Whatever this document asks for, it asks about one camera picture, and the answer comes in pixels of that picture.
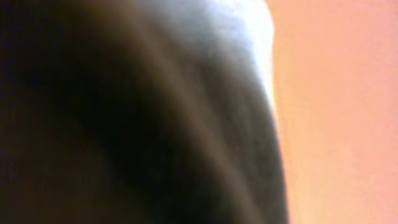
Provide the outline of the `grey shorts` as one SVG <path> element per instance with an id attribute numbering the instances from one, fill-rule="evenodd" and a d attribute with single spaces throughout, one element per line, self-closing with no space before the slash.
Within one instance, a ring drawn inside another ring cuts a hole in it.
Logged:
<path id="1" fill-rule="evenodd" d="M 1 1 L 1 222 L 283 224 L 264 1 Z"/>

